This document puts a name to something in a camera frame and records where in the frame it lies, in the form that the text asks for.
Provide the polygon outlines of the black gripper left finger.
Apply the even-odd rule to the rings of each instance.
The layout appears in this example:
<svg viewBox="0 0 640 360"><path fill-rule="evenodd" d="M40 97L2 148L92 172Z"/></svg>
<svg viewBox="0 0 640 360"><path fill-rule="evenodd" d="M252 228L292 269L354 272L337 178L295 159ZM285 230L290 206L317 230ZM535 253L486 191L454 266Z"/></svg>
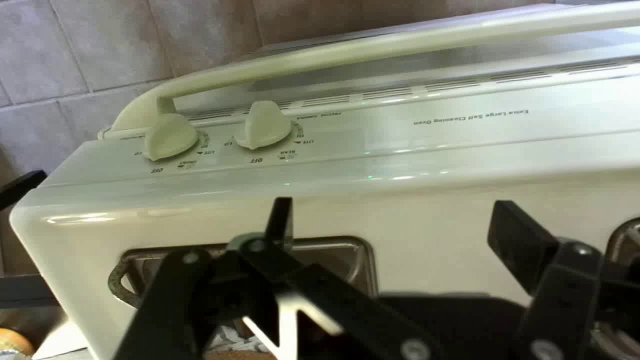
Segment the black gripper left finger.
<svg viewBox="0 0 640 360"><path fill-rule="evenodd" d="M296 360L309 336L301 314L341 333L339 296L349 283L292 252L290 198L273 201L262 234L241 236L220 253L173 248L119 344L115 360L205 360L217 332L243 320L274 356Z"/></svg>

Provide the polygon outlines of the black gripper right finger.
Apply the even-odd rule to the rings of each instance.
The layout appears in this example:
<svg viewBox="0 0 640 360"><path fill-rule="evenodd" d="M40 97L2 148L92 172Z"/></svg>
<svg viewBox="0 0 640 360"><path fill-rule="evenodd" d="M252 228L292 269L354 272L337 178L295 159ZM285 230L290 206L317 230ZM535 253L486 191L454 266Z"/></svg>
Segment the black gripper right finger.
<svg viewBox="0 0 640 360"><path fill-rule="evenodd" d="M558 237L513 200L496 200L489 245L530 296L515 360L639 360L639 264Z"/></svg>

